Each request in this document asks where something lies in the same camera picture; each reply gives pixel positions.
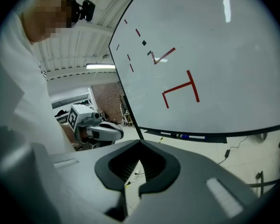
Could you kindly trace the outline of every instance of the fluorescent light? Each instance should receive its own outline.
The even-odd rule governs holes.
[[[161,59],[161,60],[160,60],[160,62],[167,62],[167,61],[168,61],[167,59]]]
[[[231,9],[230,9],[230,0],[223,0],[224,4],[224,13],[226,22],[231,21]]]
[[[109,64],[87,64],[86,69],[115,69],[115,65]]]

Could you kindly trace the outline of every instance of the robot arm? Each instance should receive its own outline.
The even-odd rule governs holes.
[[[98,112],[85,105],[72,105],[68,123],[84,149],[110,145],[123,138],[123,131],[118,125],[102,121]],[[86,141],[81,137],[81,129],[86,130]]]

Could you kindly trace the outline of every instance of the wall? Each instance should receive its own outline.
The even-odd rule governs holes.
[[[62,77],[54,80],[49,80],[48,93],[50,96],[68,90],[73,90],[81,87],[90,87],[91,85],[106,84],[118,82],[118,76],[114,73],[91,73],[84,75],[76,75],[70,77]]]
[[[88,87],[81,87],[81,88],[77,88],[77,89],[73,89],[73,90],[67,90],[65,92],[51,95],[50,100],[51,100],[51,103],[54,103],[58,100],[79,96],[80,94],[85,94],[87,92],[88,92]]]
[[[98,108],[104,110],[111,120],[121,123],[119,95],[123,97],[124,93],[120,83],[93,85],[92,91]]]

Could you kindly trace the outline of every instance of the ceiling light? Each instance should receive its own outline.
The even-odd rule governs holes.
[[[87,64],[86,69],[115,69],[115,65],[111,64]]]
[[[168,61],[167,59],[161,59],[161,60],[160,60],[160,62],[167,62],[167,61]]]

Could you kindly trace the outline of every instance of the white panel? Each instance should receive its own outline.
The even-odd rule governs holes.
[[[172,48],[156,65],[147,55]],[[259,0],[134,0],[110,50],[140,127],[233,133],[280,125],[280,28]],[[192,84],[165,94],[167,108],[162,93],[190,82],[187,71]]]
[[[63,167],[73,165],[76,163],[78,163],[78,161],[76,159],[68,159],[68,160],[61,161],[61,162],[55,162],[54,166],[55,166],[55,168],[63,168]]]
[[[217,180],[210,178],[206,181],[206,186],[214,195],[225,214],[232,218],[244,210],[244,207],[236,200],[236,198]]]

